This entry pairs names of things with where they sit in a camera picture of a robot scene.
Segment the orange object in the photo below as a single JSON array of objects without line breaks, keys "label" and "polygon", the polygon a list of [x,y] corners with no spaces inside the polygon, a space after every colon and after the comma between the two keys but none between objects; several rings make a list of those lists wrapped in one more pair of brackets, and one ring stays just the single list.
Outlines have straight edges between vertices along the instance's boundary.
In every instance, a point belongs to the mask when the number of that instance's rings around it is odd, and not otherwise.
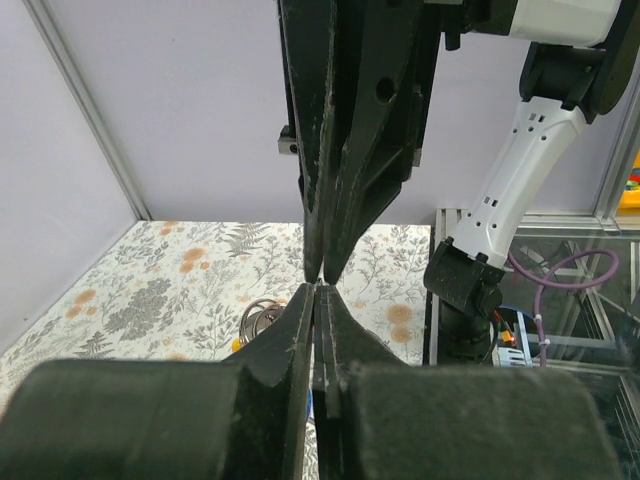
[{"label": "orange object", "polygon": [[233,353],[236,353],[241,348],[242,348],[242,343],[240,342],[240,339],[239,338],[235,338],[233,340],[233,343],[231,344],[231,351]]},{"label": "orange object", "polygon": [[513,338],[513,335],[511,335],[511,333],[507,330],[502,332],[502,341],[504,343],[513,343],[515,342],[515,338]]}]

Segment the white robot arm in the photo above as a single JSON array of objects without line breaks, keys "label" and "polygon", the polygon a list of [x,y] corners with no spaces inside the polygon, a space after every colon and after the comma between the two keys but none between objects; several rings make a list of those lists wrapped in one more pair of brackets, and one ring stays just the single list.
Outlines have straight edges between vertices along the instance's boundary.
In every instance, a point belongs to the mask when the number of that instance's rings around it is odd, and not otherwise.
[{"label": "white robot arm", "polygon": [[[425,286],[469,317],[484,317],[500,305],[497,285],[522,217],[567,147],[616,105],[640,42],[637,0],[502,6],[475,29],[534,42],[520,82],[522,102],[480,194],[425,273]],[[447,46],[459,46],[455,35]]]}]

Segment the glass panel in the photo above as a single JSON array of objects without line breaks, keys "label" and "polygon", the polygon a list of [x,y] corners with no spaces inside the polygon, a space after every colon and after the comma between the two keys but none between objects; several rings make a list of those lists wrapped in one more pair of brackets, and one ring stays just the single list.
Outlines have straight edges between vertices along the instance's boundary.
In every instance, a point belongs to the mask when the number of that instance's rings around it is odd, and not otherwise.
[{"label": "glass panel", "polygon": [[[541,313],[551,340],[549,367],[569,370],[585,383],[605,421],[625,478],[640,479],[640,231],[615,237],[602,231],[532,232],[520,232],[511,252],[540,277],[560,260],[593,248],[613,250],[620,259],[613,278],[601,286],[578,291],[545,289]],[[552,280],[585,282],[606,273],[610,265],[604,256],[590,256],[559,270]],[[532,354],[537,355],[532,305],[538,287],[509,267],[501,284],[504,303],[526,314]]]}]

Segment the floral pattern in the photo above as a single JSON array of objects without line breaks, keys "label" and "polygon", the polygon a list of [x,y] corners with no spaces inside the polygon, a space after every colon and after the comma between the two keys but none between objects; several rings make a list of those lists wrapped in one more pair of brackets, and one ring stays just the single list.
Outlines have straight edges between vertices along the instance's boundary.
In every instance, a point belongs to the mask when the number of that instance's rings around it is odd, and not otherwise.
[{"label": "floral pattern", "polygon": [[[422,361],[430,227],[374,225],[338,289],[396,355]],[[302,226],[139,222],[0,357],[0,406],[37,364],[61,357],[221,360],[258,298],[303,282]],[[317,478],[307,428],[305,479]]]}]

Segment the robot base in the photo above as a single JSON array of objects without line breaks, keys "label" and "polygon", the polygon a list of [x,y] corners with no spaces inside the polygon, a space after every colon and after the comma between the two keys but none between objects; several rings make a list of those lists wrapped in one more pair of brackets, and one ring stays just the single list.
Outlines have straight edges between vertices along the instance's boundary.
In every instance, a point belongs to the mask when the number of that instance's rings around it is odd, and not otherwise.
[{"label": "robot base", "polygon": [[491,345],[489,321],[469,317],[442,303],[438,364],[479,363]]}]

